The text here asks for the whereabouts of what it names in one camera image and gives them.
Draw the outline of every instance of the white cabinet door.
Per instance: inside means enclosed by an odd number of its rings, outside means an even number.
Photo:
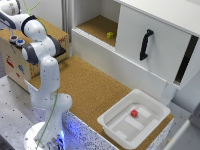
[[[142,42],[148,29],[154,34],[148,38],[148,57],[140,61]],[[121,6],[116,52],[172,83],[190,38],[186,32]]]

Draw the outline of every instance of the open cabinet compartment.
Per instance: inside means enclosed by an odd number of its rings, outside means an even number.
[[[121,5],[114,0],[74,0],[73,28],[115,47]],[[107,37],[108,32],[114,38]]]

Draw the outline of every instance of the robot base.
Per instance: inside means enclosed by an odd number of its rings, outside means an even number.
[[[34,137],[37,135],[37,133],[40,131],[44,124],[44,122],[35,124],[26,132],[24,137],[25,150],[36,150],[38,141],[35,141]],[[49,147],[47,145],[44,146],[40,144],[37,150],[49,150]]]

